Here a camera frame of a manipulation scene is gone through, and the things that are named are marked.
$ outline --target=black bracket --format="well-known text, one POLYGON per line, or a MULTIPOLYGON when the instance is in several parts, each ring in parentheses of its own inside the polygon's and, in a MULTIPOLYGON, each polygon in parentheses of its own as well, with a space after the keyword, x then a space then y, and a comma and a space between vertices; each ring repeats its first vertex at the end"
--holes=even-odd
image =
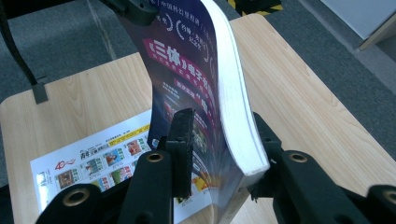
POLYGON ((343 189, 310 155, 284 151, 258 114, 255 120, 271 168, 251 188, 251 198, 274 198, 279 223, 394 223, 396 187, 373 186, 366 198, 343 189))
POLYGON ((194 111, 177 111, 157 150, 140 156, 119 224, 173 223, 173 198, 191 195, 194 111))
POLYGON ((101 0, 101 2, 136 25, 148 26, 158 14, 158 9, 145 0, 101 0))

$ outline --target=book cover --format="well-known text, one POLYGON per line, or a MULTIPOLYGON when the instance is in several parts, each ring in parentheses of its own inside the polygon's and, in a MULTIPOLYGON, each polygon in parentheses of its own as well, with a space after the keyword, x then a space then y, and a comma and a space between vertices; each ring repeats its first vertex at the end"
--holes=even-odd
MULTIPOLYGON (((200 186, 208 186, 210 189, 212 203, 216 208, 213 222, 229 222, 248 196, 247 183, 244 182, 248 180, 248 184, 252 184, 268 168, 264 163, 258 169, 259 172, 255 173, 254 179, 248 179, 247 172, 242 171, 241 166, 235 162, 236 154, 228 147, 230 139, 224 135, 223 119, 226 116, 222 116, 220 110, 227 99, 223 98, 222 102, 219 99, 220 89, 224 88, 219 86, 219 70, 223 69, 223 76, 227 74, 224 74, 224 63, 219 65, 219 55, 223 61, 227 57, 231 59, 230 66, 238 69, 230 72, 237 73, 243 81, 233 33, 225 16, 211 0, 149 2, 159 9, 159 14, 151 25, 135 25, 119 17, 136 44, 152 82, 153 102, 148 145, 155 149, 161 136, 168 134, 173 115, 178 110, 192 107, 195 110, 193 174, 200 177, 199 181, 205 182, 201 182, 200 186), (223 40, 231 44, 222 44, 220 47, 219 42, 223 40)), ((245 86, 244 82, 238 81, 239 79, 236 80, 236 85, 245 86)), ((239 94, 240 100, 248 102, 244 88, 239 94)), ((242 116, 251 117, 249 106, 239 106, 244 107, 242 116)), ((239 142, 240 146, 244 145, 242 141, 245 139, 242 138, 239 142)), ((234 150, 241 154, 241 149, 234 150)), ((255 146, 247 150, 258 149, 255 146)))

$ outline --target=wooden table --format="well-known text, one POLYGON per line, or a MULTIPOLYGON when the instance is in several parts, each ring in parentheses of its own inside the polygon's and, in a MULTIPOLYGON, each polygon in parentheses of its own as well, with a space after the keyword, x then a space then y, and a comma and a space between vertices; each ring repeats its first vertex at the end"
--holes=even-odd
MULTIPOLYGON (((396 185, 396 162, 261 16, 231 22, 252 109, 283 142, 317 159, 339 185, 365 195, 373 184, 396 185)), ((34 223, 37 202, 30 161, 150 108, 151 84, 139 54, 46 85, 0 105, 16 223, 34 223)), ((210 222, 200 213, 187 223, 210 222)), ((250 200, 233 223, 275 223, 271 200, 250 200)))

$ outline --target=purple book cover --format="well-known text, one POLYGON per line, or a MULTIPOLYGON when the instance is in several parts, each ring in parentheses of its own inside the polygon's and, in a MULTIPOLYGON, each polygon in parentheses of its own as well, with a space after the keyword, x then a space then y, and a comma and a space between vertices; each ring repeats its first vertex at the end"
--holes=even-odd
POLYGON ((213 21, 199 0, 149 2, 159 9, 150 26, 133 25, 120 17, 152 82, 148 144, 155 149, 161 136, 168 134, 173 115, 192 107, 192 170, 212 189, 212 200, 221 217, 242 173, 227 148, 219 117, 218 50, 213 21))

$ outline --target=gray carpet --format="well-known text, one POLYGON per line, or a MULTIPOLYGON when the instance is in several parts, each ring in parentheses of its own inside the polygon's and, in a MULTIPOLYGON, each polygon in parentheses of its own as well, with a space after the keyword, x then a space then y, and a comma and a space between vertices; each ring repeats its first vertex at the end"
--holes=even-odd
MULTIPOLYGON (((216 0, 228 18, 238 15, 216 0)), ((378 143, 396 159, 396 96, 297 0, 266 19, 289 42, 378 143)), ((77 0, 9 21, 22 56, 46 83, 135 52, 112 11, 96 0, 77 0)), ((0 102, 29 83, 0 40, 0 102)), ((7 184, 0 141, 0 187, 7 184)))

